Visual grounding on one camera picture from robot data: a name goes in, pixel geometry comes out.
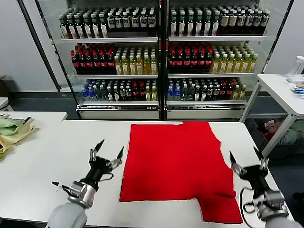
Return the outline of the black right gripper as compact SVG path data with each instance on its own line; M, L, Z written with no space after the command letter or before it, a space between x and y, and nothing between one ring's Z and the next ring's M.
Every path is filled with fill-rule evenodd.
M254 147L254 150L260 160L260 165L247 166L244 168L237 163L231 151L229 151L229 154L231 169L235 174L240 176L241 179L250 183L250 186L254 192L253 197L258 198L263 195L265 191L270 190L270 187L265 180L265 177L268 174L269 159L264 157L258 148Z

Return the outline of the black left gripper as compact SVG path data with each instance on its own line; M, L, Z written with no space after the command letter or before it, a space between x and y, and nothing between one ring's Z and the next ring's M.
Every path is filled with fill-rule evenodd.
M93 187L95 190L99 189L99 182L102 179L102 176L105 174L111 175L108 179L102 179L102 181L107 181L113 178L112 170L116 169L122 164L122 157L124 146L118 153L116 159L110 161L105 158L97 157L97 153L100 150L101 146L104 143L104 139L99 142L94 149L90 149L89 164L91 166L88 174L82 179L82 183L88 184Z

